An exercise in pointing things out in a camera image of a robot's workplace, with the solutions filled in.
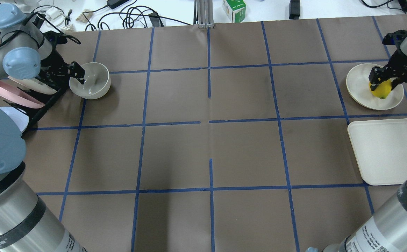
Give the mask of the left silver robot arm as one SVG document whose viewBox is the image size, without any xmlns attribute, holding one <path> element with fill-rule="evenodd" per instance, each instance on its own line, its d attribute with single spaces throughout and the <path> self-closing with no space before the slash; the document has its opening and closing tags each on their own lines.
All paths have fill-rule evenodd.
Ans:
<svg viewBox="0 0 407 252">
<path fill-rule="evenodd" d="M 45 202 L 23 180 L 23 134 L 67 90 L 67 81 L 85 82 L 85 70 L 66 63 L 56 50 L 74 36 L 42 33 L 13 3 L 0 3 L 0 96 L 7 109 L 25 116 L 21 130 L 0 107 L 0 252 L 85 252 Z"/>
</svg>

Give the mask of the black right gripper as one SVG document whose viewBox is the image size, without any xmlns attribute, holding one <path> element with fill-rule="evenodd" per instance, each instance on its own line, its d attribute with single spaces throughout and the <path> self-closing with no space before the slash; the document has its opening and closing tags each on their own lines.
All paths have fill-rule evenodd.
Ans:
<svg viewBox="0 0 407 252">
<path fill-rule="evenodd" d="M 392 91 L 402 83 L 407 83 L 407 55 L 395 52 L 384 67 L 372 67 L 369 74 L 370 90 L 375 91 L 378 86 L 391 78 Z"/>
</svg>

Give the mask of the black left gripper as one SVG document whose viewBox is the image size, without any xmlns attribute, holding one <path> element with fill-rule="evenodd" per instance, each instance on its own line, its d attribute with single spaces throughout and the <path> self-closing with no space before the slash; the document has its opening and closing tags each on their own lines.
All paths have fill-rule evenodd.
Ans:
<svg viewBox="0 0 407 252">
<path fill-rule="evenodd" d="M 51 88 L 67 88 L 69 78 L 83 84 L 85 92 L 95 92 L 96 77 L 85 78 L 85 70 L 77 62 L 64 61 L 58 52 L 52 52 L 41 61 L 40 80 Z"/>
</svg>

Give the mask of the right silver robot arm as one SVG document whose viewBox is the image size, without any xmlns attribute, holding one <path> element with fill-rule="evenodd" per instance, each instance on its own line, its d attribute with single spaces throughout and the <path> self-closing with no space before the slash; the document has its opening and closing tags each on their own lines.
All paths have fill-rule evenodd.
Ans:
<svg viewBox="0 0 407 252">
<path fill-rule="evenodd" d="M 397 185 L 364 180 L 355 150 L 371 165 L 407 171 L 405 97 L 370 110 L 347 90 L 363 63 L 384 65 L 384 34 L 407 29 L 407 15 L 284 20 L 288 1 L 248 1 L 258 21 L 191 26 L 192 1 L 138 0 L 187 22 L 122 29 L 120 15 L 92 23 L 109 30 L 76 36 L 62 53 L 110 70 L 108 94 L 71 92 L 58 122 L 28 141 L 26 182 L 56 199 L 55 214 L 90 252 L 302 252 L 341 242 Z"/>
</svg>

